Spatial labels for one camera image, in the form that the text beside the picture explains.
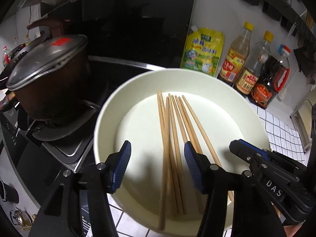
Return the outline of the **large dark soy sauce jug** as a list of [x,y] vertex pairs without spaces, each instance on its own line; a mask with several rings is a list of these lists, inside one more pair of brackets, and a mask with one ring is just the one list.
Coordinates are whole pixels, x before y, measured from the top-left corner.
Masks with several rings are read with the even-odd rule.
[[282,44],[276,54],[269,56],[262,67],[257,83],[248,95],[251,103],[265,110],[284,88],[290,74],[288,61],[290,52],[290,48]]

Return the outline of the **wooden chopstick on cloth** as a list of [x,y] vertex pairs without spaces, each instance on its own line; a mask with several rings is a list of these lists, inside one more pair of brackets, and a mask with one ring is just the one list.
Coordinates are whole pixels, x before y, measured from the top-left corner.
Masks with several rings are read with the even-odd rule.
[[214,162],[215,162],[218,166],[221,167],[222,164],[221,164],[221,162],[220,162],[220,160],[219,160],[219,158],[218,158],[218,155],[217,155],[217,153],[216,153],[216,151],[215,151],[215,149],[214,149],[212,143],[210,142],[210,139],[208,138],[208,136],[207,136],[207,134],[206,134],[206,132],[205,132],[205,130],[204,130],[204,128],[203,128],[201,122],[199,121],[197,115],[196,115],[195,112],[193,111],[192,107],[190,106],[189,102],[187,101],[187,99],[186,99],[186,97],[185,97],[184,95],[182,96],[182,100],[185,102],[185,104],[186,104],[187,108],[189,109],[189,111],[190,111],[192,117],[194,118],[194,121],[196,122],[196,124],[197,124],[197,126],[198,126],[198,128],[199,128],[199,130],[200,130],[200,132],[201,132],[201,135],[203,136],[204,141],[205,141],[205,143],[206,143],[207,146],[208,146],[208,149],[209,149],[209,151],[210,151],[210,153],[211,153],[211,155],[212,155],[212,157],[213,157]]

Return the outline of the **yellow seasoning pouch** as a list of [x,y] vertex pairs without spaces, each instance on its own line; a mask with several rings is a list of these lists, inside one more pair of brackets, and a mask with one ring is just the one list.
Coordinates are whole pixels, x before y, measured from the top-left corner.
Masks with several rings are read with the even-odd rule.
[[206,27],[191,26],[180,68],[215,76],[224,45],[224,34]]

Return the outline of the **glass pot lid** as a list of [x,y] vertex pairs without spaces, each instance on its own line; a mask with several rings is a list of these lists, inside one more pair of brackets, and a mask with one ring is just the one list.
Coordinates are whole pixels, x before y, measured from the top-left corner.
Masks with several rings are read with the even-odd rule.
[[6,86],[18,90],[36,79],[53,73],[73,60],[86,47],[84,35],[63,35],[39,44],[25,54],[12,70]]

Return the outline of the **metal kettle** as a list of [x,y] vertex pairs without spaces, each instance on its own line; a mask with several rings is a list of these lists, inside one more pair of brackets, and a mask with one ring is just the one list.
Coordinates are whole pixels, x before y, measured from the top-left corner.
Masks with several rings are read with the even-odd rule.
[[15,207],[15,210],[11,210],[9,215],[13,225],[21,230],[31,230],[33,220],[27,212]]

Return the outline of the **white oval bowl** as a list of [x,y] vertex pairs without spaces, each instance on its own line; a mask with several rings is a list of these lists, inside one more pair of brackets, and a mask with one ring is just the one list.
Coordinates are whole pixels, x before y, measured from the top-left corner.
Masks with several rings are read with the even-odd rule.
[[[118,117],[127,114],[131,108],[144,99],[155,95],[157,100],[159,91],[163,95],[165,104],[166,98],[170,94],[180,98],[186,106],[182,100],[184,95],[210,141],[212,137],[214,138],[214,133],[218,132],[218,129],[220,130],[220,138],[216,139],[219,139],[220,147],[223,147],[224,151],[228,151],[228,154],[231,154],[229,151],[230,142],[239,139],[245,140],[258,148],[269,149],[270,145],[265,128],[250,104],[239,93],[226,86],[223,82],[204,73],[190,70],[168,69],[151,71],[128,80],[119,86],[107,99],[98,116],[96,125],[106,122],[113,126],[115,123],[118,123]],[[203,154],[208,159],[211,159],[212,155],[187,106],[186,111],[191,123],[194,125],[194,131]],[[169,126],[176,162],[171,119]],[[229,169],[228,172],[237,173],[234,169]]]

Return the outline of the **metal rack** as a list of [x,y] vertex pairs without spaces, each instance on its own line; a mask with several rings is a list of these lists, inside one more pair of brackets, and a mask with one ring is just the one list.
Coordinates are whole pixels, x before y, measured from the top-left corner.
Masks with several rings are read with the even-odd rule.
[[315,130],[315,104],[312,104],[309,99],[301,100],[290,118],[295,126],[295,129],[299,132],[303,152],[306,153],[310,151],[312,145],[312,134]]

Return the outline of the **yellow-cap vinegar bottle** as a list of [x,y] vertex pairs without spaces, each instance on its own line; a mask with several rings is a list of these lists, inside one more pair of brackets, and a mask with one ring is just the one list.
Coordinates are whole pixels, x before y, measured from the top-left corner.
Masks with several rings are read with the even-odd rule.
[[234,39],[228,50],[217,78],[229,86],[233,86],[235,83],[250,53],[250,39],[253,30],[254,25],[245,22],[242,32]]

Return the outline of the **clear soy sauce bottle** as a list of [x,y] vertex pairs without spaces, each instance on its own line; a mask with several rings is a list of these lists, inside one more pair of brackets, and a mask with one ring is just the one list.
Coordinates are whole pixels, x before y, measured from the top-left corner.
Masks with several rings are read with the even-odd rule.
[[273,33],[265,31],[263,40],[258,42],[250,51],[249,57],[233,86],[243,97],[246,97],[257,83],[262,67],[271,54],[270,45],[273,38]]

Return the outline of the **hanging dark rag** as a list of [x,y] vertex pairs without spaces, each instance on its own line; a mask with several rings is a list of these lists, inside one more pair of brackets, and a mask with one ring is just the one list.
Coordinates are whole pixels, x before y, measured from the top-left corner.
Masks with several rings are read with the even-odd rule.
[[294,50],[294,55],[299,67],[299,71],[304,76],[315,81],[315,49],[309,46],[303,46]]

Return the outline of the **dark red cooking pot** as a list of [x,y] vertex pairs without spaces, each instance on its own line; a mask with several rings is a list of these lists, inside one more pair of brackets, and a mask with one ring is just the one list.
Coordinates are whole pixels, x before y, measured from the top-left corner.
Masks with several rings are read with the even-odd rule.
[[[28,25],[27,29],[37,26],[49,27],[51,39],[69,35],[64,30],[64,23],[58,19],[40,19]],[[18,90],[8,89],[9,94],[1,100],[1,112],[10,110],[14,102],[19,102],[25,112],[35,120],[58,120],[64,118],[67,113],[74,114],[83,108],[87,94],[85,84],[89,76],[86,48],[87,46],[61,69],[46,74]],[[15,66],[31,50],[21,53],[16,58]]]

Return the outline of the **white black checkered cloth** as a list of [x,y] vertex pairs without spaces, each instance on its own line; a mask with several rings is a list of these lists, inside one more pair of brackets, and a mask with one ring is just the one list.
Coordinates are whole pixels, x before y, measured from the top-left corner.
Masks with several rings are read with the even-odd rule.
[[[305,163],[305,155],[299,133],[277,117],[255,105],[251,105],[267,132],[272,150],[281,152],[299,162]],[[120,188],[114,194],[108,194],[110,212],[113,216],[118,236],[193,236],[197,233],[202,215],[198,209],[197,198],[193,190],[184,158],[184,143],[174,107],[175,127],[178,134],[179,151],[183,166],[183,190],[186,194],[187,214],[175,215],[174,205],[168,196],[167,219],[162,234],[157,230],[159,196],[161,189],[161,164],[163,144],[159,123],[156,96],[148,97],[131,108],[127,114],[118,117],[118,123],[110,126],[99,123],[95,134],[94,151],[97,164],[105,162],[107,157],[118,152],[125,140],[131,143],[131,157]],[[220,130],[214,133],[211,142],[225,170],[234,169],[237,173],[247,168],[233,154],[220,147]]]

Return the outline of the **black gas stove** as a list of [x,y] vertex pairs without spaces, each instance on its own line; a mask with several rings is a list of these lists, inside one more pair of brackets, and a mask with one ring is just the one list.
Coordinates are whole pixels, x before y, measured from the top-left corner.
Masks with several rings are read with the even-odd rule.
[[93,146],[99,111],[124,82],[161,66],[129,60],[92,56],[84,83],[83,101],[64,108],[64,119],[38,121],[16,103],[1,113],[4,146],[33,202],[41,205],[61,170],[80,171]]

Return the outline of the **wooden chopstick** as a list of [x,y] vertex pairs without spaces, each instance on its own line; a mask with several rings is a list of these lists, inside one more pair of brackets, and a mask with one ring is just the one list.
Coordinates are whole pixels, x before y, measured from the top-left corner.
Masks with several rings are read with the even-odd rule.
[[163,117],[163,130],[162,134],[166,136],[166,139],[168,140],[168,162],[169,162],[169,182],[170,182],[170,195],[171,195],[171,204],[174,207],[173,208],[173,215],[174,217],[183,216],[184,215],[184,209],[183,209],[183,202],[182,202],[182,196],[181,196],[181,185],[179,183],[178,179],[178,172],[177,172],[177,164],[175,162],[174,158],[174,151],[172,147],[172,142],[170,138],[170,102],[169,98],[166,98],[166,105],[163,100],[163,95],[159,91],[158,92],[158,99],[159,99],[159,106],[161,110],[161,116]]
[[182,96],[182,100],[185,102],[185,104],[186,104],[187,108],[189,109],[189,111],[190,111],[192,117],[194,118],[194,121],[196,122],[196,124],[197,124],[197,126],[198,126],[198,128],[199,128],[199,130],[200,130],[200,132],[201,132],[201,135],[203,136],[204,141],[205,141],[205,143],[206,143],[207,146],[208,146],[208,149],[209,149],[209,151],[210,151],[210,153],[211,153],[211,155],[212,155],[212,157],[213,157],[214,162],[215,162],[218,166],[221,167],[222,164],[221,164],[221,162],[220,162],[220,160],[219,160],[219,158],[218,158],[218,155],[217,155],[217,153],[216,153],[216,151],[215,151],[215,149],[214,149],[212,143],[210,142],[210,139],[208,138],[208,136],[207,136],[207,134],[206,134],[206,132],[205,132],[205,130],[204,130],[204,128],[203,128],[201,122],[199,121],[197,115],[196,115],[195,112],[193,111],[192,107],[190,106],[189,102],[187,101],[187,99],[186,99],[186,97],[185,97],[184,95]]
[[166,223],[166,194],[169,172],[169,118],[168,114],[166,114],[166,109],[163,104],[162,94],[160,93],[157,94],[157,103],[159,108],[160,126],[163,142],[162,186],[160,194],[158,230],[164,230]]
[[[177,100],[177,97],[174,97],[174,95],[172,95],[171,100],[175,107],[175,112],[178,119],[179,128],[181,130],[181,135],[183,138],[183,143],[186,144],[190,140],[190,138],[187,137],[187,134],[190,133],[190,127],[186,121],[185,114],[183,112],[182,106],[180,105],[180,102]],[[197,199],[199,213],[203,214],[204,204],[202,202],[201,194],[196,188],[194,189],[194,191],[195,191],[195,195]]]
[[179,188],[181,193],[181,201],[182,201],[182,214],[187,214],[187,207],[186,207],[186,200],[185,200],[185,192],[184,192],[184,182],[183,182],[183,168],[182,168],[182,158],[181,153],[179,150],[179,142],[178,142],[178,134],[177,134],[177,127],[176,121],[174,116],[174,102],[172,100],[172,96],[168,94],[168,98],[170,100],[170,118],[171,118],[171,127],[172,127],[172,137],[174,140],[174,148],[175,148],[175,155],[176,155],[176,165],[177,165],[177,174],[178,174],[178,181],[179,181]]
[[169,134],[169,102],[166,103],[166,107],[163,101],[162,93],[157,93],[157,104],[159,109],[159,118],[161,126],[161,135],[163,142],[163,162],[162,162],[162,189],[160,195],[160,210],[159,221],[160,224],[166,219],[166,201],[167,191],[169,190],[171,198],[175,201],[171,202],[171,208],[175,208],[177,211],[176,194],[174,188],[174,181],[172,176],[172,167],[170,162],[170,134]]
[[175,97],[176,103],[178,105],[180,114],[182,116],[186,131],[188,133],[189,136],[189,140],[191,141],[194,149],[196,150],[197,153],[199,154],[203,154],[202,150],[201,150],[201,146],[199,144],[197,135],[194,131],[193,125],[191,123],[190,117],[185,109],[185,106],[183,104],[183,102],[181,101],[180,98],[178,98],[177,96]]

